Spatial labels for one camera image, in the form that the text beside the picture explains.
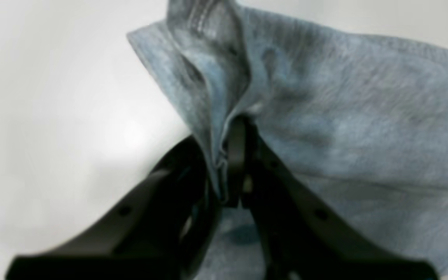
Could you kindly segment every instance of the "white background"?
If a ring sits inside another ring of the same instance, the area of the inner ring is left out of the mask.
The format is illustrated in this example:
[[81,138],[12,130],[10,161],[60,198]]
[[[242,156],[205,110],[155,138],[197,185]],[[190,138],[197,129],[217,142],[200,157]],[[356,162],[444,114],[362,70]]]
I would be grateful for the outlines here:
[[[448,0],[243,0],[448,48]],[[126,33],[161,0],[0,0],[0,280],[101,217],[189,131]]]

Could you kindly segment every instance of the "clip jaw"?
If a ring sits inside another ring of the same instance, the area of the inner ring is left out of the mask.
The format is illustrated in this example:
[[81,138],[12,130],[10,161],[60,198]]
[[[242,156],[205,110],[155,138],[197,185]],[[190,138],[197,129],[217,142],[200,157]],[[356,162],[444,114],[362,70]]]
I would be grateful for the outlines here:
[[[233,121],[227,153],[224,206],[241,202],[251,211],[267,280],[438,279],[428,263],[386,252],[354,231],[293,177],[247,119]],[[192,279],[221,207],[188,138],[95,225],[51,252],[17,257],[7,279]]]

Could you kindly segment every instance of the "white surface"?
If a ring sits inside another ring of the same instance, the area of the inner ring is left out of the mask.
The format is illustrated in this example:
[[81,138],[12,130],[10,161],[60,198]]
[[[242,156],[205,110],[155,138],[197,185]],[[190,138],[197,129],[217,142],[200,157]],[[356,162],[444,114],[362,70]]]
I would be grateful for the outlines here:
[[[448,48],[448,0],[243,0]],[[125,34],[166,1],[0,0],[0,279],[82,231],[189,132]]]

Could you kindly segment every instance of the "light blue fabric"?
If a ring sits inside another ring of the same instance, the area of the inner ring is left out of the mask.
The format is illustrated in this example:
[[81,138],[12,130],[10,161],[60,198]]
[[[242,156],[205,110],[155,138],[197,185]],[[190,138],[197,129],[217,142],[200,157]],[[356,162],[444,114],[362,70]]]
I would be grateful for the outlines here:
[[229,0],[173,0],[165,21],[128,39],[204,150],[218,194],[222,139],[246,114],[350,225],[448,274],[448,50]]

